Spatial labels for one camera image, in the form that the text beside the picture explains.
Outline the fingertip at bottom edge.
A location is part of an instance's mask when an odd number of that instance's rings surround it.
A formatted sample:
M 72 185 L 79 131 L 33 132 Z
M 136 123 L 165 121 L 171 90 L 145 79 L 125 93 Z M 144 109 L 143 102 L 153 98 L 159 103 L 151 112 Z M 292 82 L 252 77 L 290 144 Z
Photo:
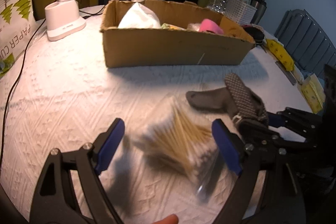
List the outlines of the fingertip at bottom edge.
M 175 214 L 168 215 L 164 219 L 161 219 L 159 221 L 156 221 L 152 224 L 178 224 L 179 219 Z

